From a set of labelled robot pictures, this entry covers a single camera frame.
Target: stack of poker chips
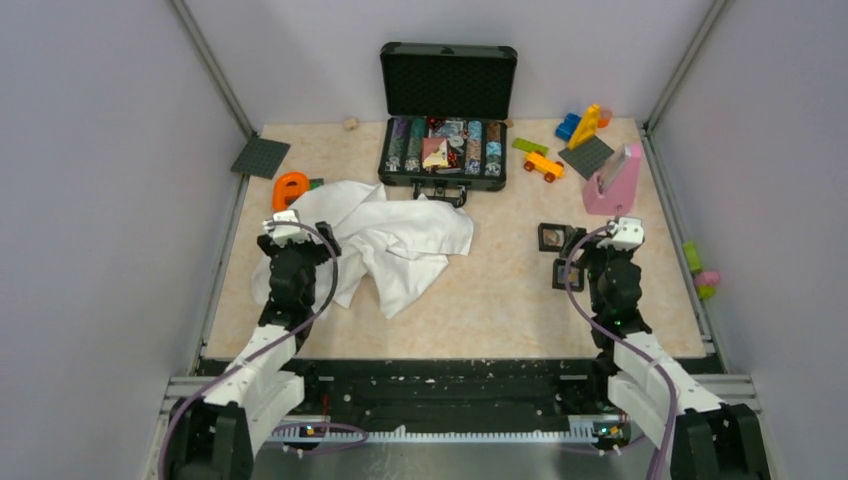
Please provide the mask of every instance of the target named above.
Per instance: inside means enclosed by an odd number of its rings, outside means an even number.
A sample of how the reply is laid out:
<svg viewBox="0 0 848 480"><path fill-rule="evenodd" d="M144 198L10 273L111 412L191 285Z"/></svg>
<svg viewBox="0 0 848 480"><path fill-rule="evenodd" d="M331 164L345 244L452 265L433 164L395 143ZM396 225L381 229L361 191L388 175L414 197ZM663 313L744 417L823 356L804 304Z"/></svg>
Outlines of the stack of poker chips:
<svg viewBox="0 0 848 480"><path fill-rule="evenodd" d="M486 176L499 176L502 163L501 126L498 123L490 123L486 125Z"/></svg>
<svg viewBox="0 0 848 480"><path fill-rule="evenodd" d="M406 163L404 170L407 172L418 172L421 170L421 139L427 133L427 121L418 117L412 121L409 132L409 145L406 147Z"/></svg>
<svg viewBox="0 0 848 480"><path fill-rule="evenodd" d="M465 174L480 175L483 156L483 124L477 120L468 122L468 144L465 150Z"/></svg>
<svg viewBox="0 0 848 480"><path fill-rule="evenodd" d="M386 155L387 172L397 172L400 170L400 159L403 156L403 142L406 139L406 132L408 130L408 118L395 118L395 123L392 126L392 138L389 140L389 151Z"/></svg>

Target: toy car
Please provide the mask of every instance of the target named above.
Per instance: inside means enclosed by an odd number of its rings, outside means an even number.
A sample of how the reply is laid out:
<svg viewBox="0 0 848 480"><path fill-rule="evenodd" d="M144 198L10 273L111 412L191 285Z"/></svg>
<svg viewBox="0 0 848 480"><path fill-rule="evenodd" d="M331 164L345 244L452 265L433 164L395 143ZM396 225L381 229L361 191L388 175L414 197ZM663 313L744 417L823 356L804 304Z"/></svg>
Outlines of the toy car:
<svg viewBox="0 0 848 480"><path fill-rule="evenodd" d="M557 178L565 175L565 165L562 162L548 160L540 152L529 152L524 154L524 170L532 172L538 170L545 175L545 181L553 183Z"/></svg>

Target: small black box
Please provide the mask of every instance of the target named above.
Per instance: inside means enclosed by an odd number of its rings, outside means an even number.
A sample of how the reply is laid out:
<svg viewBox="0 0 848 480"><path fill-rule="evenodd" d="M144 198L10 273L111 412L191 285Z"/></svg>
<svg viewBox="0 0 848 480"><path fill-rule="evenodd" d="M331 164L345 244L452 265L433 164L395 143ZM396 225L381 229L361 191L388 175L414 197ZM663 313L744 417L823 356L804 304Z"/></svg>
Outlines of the small black box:
<svg viewBox="0 0 848 480"><path fill-rule="evenodd" d="M503 120L509 116L515 50L393 42L383 46L380 62L392 116L377 169L380 181L412 186L413 197L435 188L435 198L456 206L465 202L467 190L504 188ZM432 129L431 119L445 123ZM448 188L459 188L460 196L445 198Z"/></svg>

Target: beige tabletop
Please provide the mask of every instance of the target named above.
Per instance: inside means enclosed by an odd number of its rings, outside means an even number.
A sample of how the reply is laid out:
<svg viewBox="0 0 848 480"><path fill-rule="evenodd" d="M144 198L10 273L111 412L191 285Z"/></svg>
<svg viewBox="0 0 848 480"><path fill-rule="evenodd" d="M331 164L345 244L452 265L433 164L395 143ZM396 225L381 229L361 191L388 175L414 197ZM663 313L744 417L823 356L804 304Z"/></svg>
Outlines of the beige tabletop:
<svg viewBox="0 0 848 480"><path fill-rule="evenodd" d="M550 147L558 120L519 120L517 137ZM278 175L299 170L326 182L377 183L385 123L268 126L263 138L292 145ZM636 122L613 119L598 131L610 147L638 142ZM583 209L585 181L570 167L545 183L539 172L523 170L523 152L509 149L507 184L500 192L470 192L465 210L474 221L467 257L450 265L411 306L387 320L379 310L374 282L366 276L350 309L331 307L298 352L308 358L566 358L595 356L588 324L565 292L551 288L555 253L538 251L539 223L593 229L606 217ZM205 356L233 358L244 347L262 311L250 293L250 278L262 252L256 246L261 222L271 212L273 181L251 178L227 266ZM410 188L387 188L390 199L408 199ZM642 267L640 310L663 346L675 356L703 356L704 347L675 256L650 169L643 162L631 216L641 218L646 243L634 261ZM588 289L578 299L589 310Z"/></svg>

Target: towel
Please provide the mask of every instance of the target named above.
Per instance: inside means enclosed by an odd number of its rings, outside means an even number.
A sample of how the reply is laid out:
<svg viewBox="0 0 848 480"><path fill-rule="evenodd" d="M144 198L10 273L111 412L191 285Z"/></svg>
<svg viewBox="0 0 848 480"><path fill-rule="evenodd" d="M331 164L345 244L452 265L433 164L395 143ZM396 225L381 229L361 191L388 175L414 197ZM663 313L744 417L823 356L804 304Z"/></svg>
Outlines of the towel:
<svg viewBox="0 0 848 480"><path fill-rule="evenodd" d="M327 222L342 247L339 283L333 299L349 308L366 273L374 278L380 310L392 318L410 305L448 266L447 255L468 255L474 224L462 209L428 200L388 200L382 184L341 181L303 194L291 208L301 222ZM253 272L251 293L264 305L270 293L270 259ZM327 298L330 262L316 269L315 298Z"/></svg>

